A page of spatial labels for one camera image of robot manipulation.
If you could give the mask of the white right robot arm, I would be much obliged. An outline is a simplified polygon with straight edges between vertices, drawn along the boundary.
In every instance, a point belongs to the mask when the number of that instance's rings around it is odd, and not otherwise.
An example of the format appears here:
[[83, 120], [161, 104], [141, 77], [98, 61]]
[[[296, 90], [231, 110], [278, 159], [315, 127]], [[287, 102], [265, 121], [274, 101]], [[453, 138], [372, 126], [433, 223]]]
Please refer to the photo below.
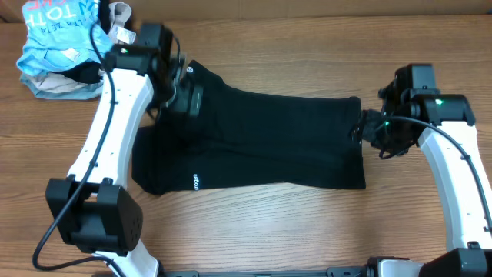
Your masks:
[[417, 146], [434, 176], [443, 208], [447, 251], [430, 262], [373, 257], [354, 276], [489, 276], [491, 187], [477, 144], [476, 119], [464, 95], [443, 94], [430, 64], [409, 64], [378, 92], [379, 112], [364, 110], [351, 137], [381, 159]]

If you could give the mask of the black garment in pile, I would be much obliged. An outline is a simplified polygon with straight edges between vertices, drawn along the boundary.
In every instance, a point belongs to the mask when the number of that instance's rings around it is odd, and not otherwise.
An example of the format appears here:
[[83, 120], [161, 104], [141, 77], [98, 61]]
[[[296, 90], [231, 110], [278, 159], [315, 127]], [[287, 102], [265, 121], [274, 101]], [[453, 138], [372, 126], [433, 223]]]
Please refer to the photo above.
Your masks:
[[55, 72], [77, 82], [100, 82], [101, 58], [110, 50], [109, 2], [70, 1], [63, 7], [65, 18], [53, 27], [55, 47], [48, 55]]

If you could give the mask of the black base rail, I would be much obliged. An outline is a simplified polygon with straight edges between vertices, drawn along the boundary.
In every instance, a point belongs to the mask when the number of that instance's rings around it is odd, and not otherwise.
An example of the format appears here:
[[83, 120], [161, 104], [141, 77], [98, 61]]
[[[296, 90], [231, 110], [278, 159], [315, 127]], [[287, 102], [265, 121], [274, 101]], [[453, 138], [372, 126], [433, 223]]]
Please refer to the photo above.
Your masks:
[[365, 266], [329, 267], [325, 270], [270, 272], [198, 272], [164, 271], [164, 277], [374, 277], [374, 270]]

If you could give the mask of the light blue printed t-shirt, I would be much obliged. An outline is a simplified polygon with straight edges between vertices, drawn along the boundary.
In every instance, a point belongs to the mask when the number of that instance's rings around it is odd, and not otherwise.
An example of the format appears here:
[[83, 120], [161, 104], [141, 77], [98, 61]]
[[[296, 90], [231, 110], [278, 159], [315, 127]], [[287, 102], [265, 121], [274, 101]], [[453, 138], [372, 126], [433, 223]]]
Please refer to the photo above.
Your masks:
[[27, 1], [22, 14], [27, 40], [18, 69], [30, 76], [65, 72], [83, 62], [99, 62], [113, 42], [100, 26], [99, 0]]

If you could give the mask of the black t-shirt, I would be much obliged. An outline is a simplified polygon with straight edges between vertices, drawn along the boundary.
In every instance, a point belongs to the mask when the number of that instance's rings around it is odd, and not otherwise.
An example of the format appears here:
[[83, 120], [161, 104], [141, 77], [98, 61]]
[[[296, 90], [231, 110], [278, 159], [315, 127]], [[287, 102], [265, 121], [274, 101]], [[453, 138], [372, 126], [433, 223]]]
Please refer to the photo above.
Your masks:
[[351, 137], [359, 98], [301, 98], [244, 92], [198, 62], [183, 86], [203, 91], [197, 116], [165, 110], [141, 127], [132, 179], [146, 192], [290, 182], [364, 189], [362, 147]]

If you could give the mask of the beige garment with tag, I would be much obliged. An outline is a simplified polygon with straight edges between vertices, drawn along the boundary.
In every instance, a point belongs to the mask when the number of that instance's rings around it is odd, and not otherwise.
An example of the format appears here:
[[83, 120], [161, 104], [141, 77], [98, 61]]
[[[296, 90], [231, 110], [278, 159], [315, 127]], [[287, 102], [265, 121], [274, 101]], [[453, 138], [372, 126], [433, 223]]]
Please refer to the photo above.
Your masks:
[[28, 1], [22, 6], [28, 30], [16, 62], [20, 81], [44, 99], [85, 100], [101, 94], [103, 56], [114, 44], [131, 44], [132, 10], [124, 2]]

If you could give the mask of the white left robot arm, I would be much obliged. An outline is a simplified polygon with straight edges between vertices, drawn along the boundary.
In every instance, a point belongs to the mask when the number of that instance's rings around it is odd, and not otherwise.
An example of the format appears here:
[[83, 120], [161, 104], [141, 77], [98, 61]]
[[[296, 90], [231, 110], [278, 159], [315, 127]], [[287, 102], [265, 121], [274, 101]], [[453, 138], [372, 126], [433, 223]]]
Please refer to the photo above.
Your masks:
[[116, 276], [165, 273], [141, 240], [143, 212], [128, 193], [128, 167], [144, 115], [199, 114], [203, 90], [181, 86], [184, 62], [179, 41], [161, 24], [144, 24], [135, 43], [103, 54], [101, 98], [83, 148], [66, 177], [45, 190], [50, 231]]

